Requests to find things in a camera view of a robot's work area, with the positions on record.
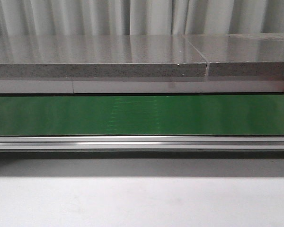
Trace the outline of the white pleated curtain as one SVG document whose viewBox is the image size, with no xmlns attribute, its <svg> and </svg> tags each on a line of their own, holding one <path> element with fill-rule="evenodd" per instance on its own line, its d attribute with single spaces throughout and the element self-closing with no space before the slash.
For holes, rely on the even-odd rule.
<svg viewBox="0 0 284 227">
<path fill-rule="evenodd" d="M 284 0 L 0 0 L 0 35 L 284 33 Z"/>
</svg>

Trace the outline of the aluminium conveyor frame rail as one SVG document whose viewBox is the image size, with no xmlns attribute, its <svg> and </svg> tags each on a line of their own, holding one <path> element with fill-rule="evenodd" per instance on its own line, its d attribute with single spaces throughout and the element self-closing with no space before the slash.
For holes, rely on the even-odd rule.
<svg viewBox="0 0 284 227">
<path fill-rule="evenodd" d="M 0 154 L 249 151 L 284 152 L 284 136 L 0 136 Z"/>
</svg>

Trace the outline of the grey speckled stone counter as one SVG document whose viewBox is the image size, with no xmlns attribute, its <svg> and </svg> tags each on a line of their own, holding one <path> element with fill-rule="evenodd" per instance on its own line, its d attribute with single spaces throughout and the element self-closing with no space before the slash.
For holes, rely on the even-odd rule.
<svg viewBox="0 0 284 227">
<path fill-rule="evenodd" d="M 282 92 L 284 33 L 0 36 L 0 94 Z"/>
</svg>

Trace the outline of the green conveyor belt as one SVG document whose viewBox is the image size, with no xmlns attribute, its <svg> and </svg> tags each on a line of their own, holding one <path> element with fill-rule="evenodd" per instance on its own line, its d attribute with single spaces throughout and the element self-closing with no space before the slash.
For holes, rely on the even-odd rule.
<svg viewBox="0 0 284 227">
<path fill-rule="evenodd" d="M 0 136 L 284 135 L 284 95 L 0 96 Z"/>
</svg>

